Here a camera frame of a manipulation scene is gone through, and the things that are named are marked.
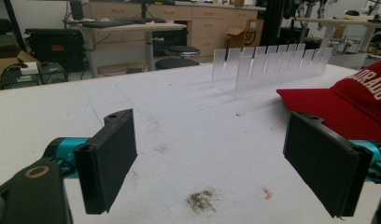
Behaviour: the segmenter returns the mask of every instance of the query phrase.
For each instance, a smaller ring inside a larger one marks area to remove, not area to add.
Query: table surface
[[[337,19],[319,19],[319,18],[303,18],[303,17],[293,17],[296,21],[310,21],[310,22],[321,22],[323,24],[337,24],[337,25],[365,25],[371,27],[380,27],[380,21],[360,21],[360,20],[337,20]]]
[[[123,26],[114,26],[106,28],[90,28],[83,27],[83,29],[92,29],[97,34],[115,34],[115,33],[130,33],[130,32],[153,32],[153,31],[167,31],[186,28],[186,25],[176,23],[153,23],[147,22],[145,24],[131,24]]]
[[[78,180],[64,181],[75,223],[371,223],[381,186],[364,184],[354,217],[331,218],[283,156],[289,112],[275,88],[233,98],[212,86],[211,72],[208,64],[0,91],[0,185],[54,138],[93,136],[104,116],[132,108],[138,157],[110,213],[86,215]],[[330,87],[353,73],[329,65],[291,86]]]
[[[243,6],[235,7],[229,4],[218,4],[218,3],[193,3],[188,1],[176,1],[176,6],[190,6],[190,7],[223,7],[223,8],[236,8],[236,9],[247,9],[247,10],[258,10],[266,11],[266,7],[254,7],[254,6]]]

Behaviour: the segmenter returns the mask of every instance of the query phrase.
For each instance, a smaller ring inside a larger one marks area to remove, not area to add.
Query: cap brim
[[[334,132],[351,140],[381,142],[381,125],[330,89],[277,90],[289,110],[324,119]]]

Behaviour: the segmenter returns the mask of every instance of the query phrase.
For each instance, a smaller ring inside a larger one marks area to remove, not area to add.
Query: wall
[[[11,4],[22,33],[26,28],[64,28],[65,1],[12,0]],[[0,18],[8,18],[3,0],[0,0]]]

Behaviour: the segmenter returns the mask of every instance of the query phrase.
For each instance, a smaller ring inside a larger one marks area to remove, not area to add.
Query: cardboard box
[[[11,66],[14,63],[32,63],[36,62],[39,63],[39,60],[35,59],[33,56],[29,55],[28,53],[20,50],[14,57],[11,58],[1,58],[0,59],[0,81],[2,73],[5,71],[6,68]]]
[[[243,7],[245,0],[229,0],[229,5],[234,5],[235,7]]]
[[[1,45],[0,58],[13,58],[19,53],[20,49],[17,44]]]
[[[261,43],[263,20],[247,20],[246,28],[231,27],[226,32],[231,38],[229,48],[257,47]]]

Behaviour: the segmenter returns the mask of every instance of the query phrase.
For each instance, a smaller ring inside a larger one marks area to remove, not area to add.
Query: chair
[[[188,67],[199,65],[198,62],[186,57],[195,57],[200,55],[200,50],[188,46],[172,46],[164,51],[167,55],[178,58],[161,59],[155,63],[157,69],[171,69],[179,67]]]

